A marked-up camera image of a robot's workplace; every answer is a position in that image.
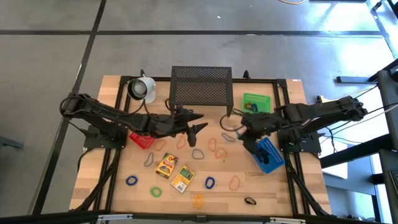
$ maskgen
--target gray floor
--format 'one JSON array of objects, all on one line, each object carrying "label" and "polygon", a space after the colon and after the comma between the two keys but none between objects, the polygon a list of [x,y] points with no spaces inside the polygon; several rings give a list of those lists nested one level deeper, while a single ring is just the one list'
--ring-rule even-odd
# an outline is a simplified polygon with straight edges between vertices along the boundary
[{"label": "gray floor", "polygon": [[[91,30],[99,0],[1,0],[0,29]],[[377,30],[365,3],[306,1],[108,1],[101,30]],[[0,217],[26,214],[60,122],[58,105],[75,80],[88,37],[0,35],[0,136],[25,144],[0,150]],[[96,97],[103,75],[169,76],[172,65],[231,66],[233,76],[299,78],[308,102],[367,85],[392,60],[382,37],[97,36],[80,89]],[[84,122],[76,124],[85,127]],[[83,136],[70,128],[44,212],[68,209]]]}]

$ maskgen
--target wooden tabletop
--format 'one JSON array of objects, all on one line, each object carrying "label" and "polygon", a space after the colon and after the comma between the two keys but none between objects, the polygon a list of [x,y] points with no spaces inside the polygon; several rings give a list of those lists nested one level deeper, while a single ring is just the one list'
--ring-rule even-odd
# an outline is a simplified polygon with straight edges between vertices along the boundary
[{"label": "wooden tabletop", "polygon": [[[104,76],[98,96],[100,102],[114,106],[119,81],[120,76]],[[287,84],[291,103],[305,103],[301,81],[287,80]],[[164,106],[164,101],[169,97],[170,82],[157,82],[156,85],[156,100],[148,104],[148,110],[151,113],[169,114],[170,112]],[[234,83],[233,91],[236,108],[241,108],[243,93],[246,92],[270,96],[271,108],[275,107],[271,84]],[[121,109],[123,109],[126,95],[125,86]],[[129,111],[136,110],[138,106],[138,101],[131,100]],[[111,211],[213,215],[292,215],[285,167],[282,166],[270,174],[265,174],[256,164],[253,156],[243,148],[241,141],[226,141],[221,136],[221,133],[225,131],[219,126],[221,116],[226,113],[224,106],[186,106],[186,108],[205,115],[202,119],[191,122],[190,125],[209,123],[205,129],[197,134],[197,145],[195,146],[195,148],[203,151],[205,158],[202,160],[192,158],[193,149],[186,142],[186,135],[180,134],[176,138],[164,138],[165,141],[161,143],[166,143],[166,145],[161,150],[159,150],[160,139],[156,140],[150,148],[143,150],[128,138],[126,147],[121,153]],[[225,122],[225,125],[232,126],[238,124],[238,122],[239,118],[232,116],[230,120]],[[234,132],[228,134],[236,137]],[[224,159],[216,158],[215,153],[209,150],[211,138],[216,139],[217,149],[222,147],[228,152]],[[276,134],[273,134],[270,139],[278,148]],[[151,152],[154,153],[154,161],[151,166],[145,167],[144,163]],[[177,165],[170,179],[165,179],[155,173],[166,152],[178,157]],[[319,160],[309,153],[301,153],[300,155],[307,188],[322,208],[331,212]],[[104,149],[94,149],[82,159],[70,208],[79,206],[97,184],[103,156]],[[195,177],[184,193],[180,193],[170,183],[183,165],[194,171]],[[134,186],[126,184],[126,178],[130,175],[135,175],[138,178],[138,183]],[[209,176],[214,177],[216,181],[211,190],[204,186],[205,180]],[[239,185],[237,180],[234,179],[231,183],[232,189],[236,187],[237,189],[231,190],[229,185],[234,176],[239,178]],[[162,195],[159,198],[150,194],[149,191],[152,187],[162,189]],[[296,185],[295,188],[298,210],[303,213],[300,191]],[[100,208],[104,208],[107,191],[108,185],[104,187]],[[203,196],[204,204],[202,208],[193,206],[196,194]],[[254,198],[257,205],[246,204],[244,202],[245,197]]]}]

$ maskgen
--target metal mesh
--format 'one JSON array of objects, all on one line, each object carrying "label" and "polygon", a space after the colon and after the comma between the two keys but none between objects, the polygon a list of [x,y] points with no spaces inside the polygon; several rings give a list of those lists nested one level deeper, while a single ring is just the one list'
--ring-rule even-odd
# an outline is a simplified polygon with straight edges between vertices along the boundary
[{"label": "metal mesh", "polygon": [[233,106],[230,67],[173,67],[170,104]]}]

